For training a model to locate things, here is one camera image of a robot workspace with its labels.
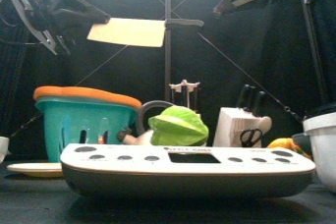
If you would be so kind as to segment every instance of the yellow object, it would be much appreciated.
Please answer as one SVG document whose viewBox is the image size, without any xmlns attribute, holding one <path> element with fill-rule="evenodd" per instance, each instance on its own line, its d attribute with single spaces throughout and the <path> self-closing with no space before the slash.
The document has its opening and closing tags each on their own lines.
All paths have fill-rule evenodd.
<svg viewBox="0 0 336 224">
<path fill-rule="evenodd" d="M 93 24 L 88 39 L 132 46 L 161 47 L 165 21 L 111 18 Z"/>
<path fill-rule="evenodd" d="M 280 138 L 273 140 L 269 143 L 268 148 L 276 148 L 276 147 L 289 149 L 296 153 L 299 153 L 300 155 L 303 155 L 305 158 L 312 159 L 311 156 L 301 150 L 300 146 L 295 143 L 292 138 Z"/>
</svg>

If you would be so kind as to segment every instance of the white container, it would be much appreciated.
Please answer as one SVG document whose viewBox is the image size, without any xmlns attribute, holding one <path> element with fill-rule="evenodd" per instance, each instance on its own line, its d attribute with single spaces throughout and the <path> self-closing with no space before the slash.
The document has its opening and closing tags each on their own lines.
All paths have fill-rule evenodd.
<svg viewBox="0 0 336 224">
<path fill-rule="evenodd" d="M 7 151 L 8 151 L 8 142 L 9 142 L 8 138 L 0 137 L 0 164 L 4 161 L 5 154 L 7 154 Z"/>
<path fill-rule="evenodd" d="M 336 193 L 336 112 L 307 119 L 303 128 L 311 139 L 320 182 L 331 192 Z"/>
</svg>

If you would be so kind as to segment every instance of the white plate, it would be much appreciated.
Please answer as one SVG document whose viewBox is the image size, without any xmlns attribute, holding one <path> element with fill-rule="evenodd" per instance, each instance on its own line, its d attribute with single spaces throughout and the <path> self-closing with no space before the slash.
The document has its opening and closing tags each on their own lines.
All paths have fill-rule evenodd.
<svg viewBox="0 0 336 224">
<path fill-rule="evenodd" d="M 32 177 L 61 177 L 60 163 L 23 163 L 7 166 L 12 172 L 23 173 Z"/>
</svg>

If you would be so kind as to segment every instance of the black backdrop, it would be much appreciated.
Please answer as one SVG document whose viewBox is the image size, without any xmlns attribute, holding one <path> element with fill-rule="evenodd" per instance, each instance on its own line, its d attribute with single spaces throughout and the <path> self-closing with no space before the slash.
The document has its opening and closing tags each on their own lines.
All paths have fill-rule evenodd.
<svg viewBox="0 0 336 224">
<path fill-rule="evenodd" d="M 116 18 L 164 18 L 164 0 L 87 1 Z M 209 145 L 220 107 L 235 106 L 244 84 L 256 85 L 239 68 L 299 116 L 323 103 L 321 95 L 325 95 L 319 90 L 301 0 L 280 0 L 263 9 L 235 12 L 220 18 L 212 13 L 217 2 L 172 0 L 179 17 L 205 22 L 200 34 L 221 52 L 196 31 L 172 30 L 171 84 L 181 80 L 201 83 L 200 112 L 209 126 Z M 43 47 L 27 49 L 11 124 L 3 130 L 5 135 L 37 113 L 32 95 L 41 85 L 88 86 L 133 96 L 143 103 L 164 99 L 164 47 L 125 48 L 89 41 L 89 28 L 83 25 L 65 31 L 76 41 L 71 56 L 55 56 Z M 263 106 L 263 114 L 273 119 L 264 145 L 275 138 L 301 132 L 301 124 L 275 97 L 268 96 Z M 13 137 L 11 151 L 36 158 L 44 156 L 43 120 Z"/>
</svg>

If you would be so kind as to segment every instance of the metal pole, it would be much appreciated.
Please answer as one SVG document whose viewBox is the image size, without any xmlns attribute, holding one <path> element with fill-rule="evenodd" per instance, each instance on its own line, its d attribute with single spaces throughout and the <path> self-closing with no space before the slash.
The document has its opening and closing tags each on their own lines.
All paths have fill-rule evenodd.
<svg viewBox="0 0 336 224">
<path fill-rule="evenodd" d="M 165 21 L 171 19 L 172 0 L 165 0 Z M 165 29 L 165 68 L 164 68 L 164 99 L 169 101 L 169 84 L 171 84 L 171 30 Z"/>
</svg>

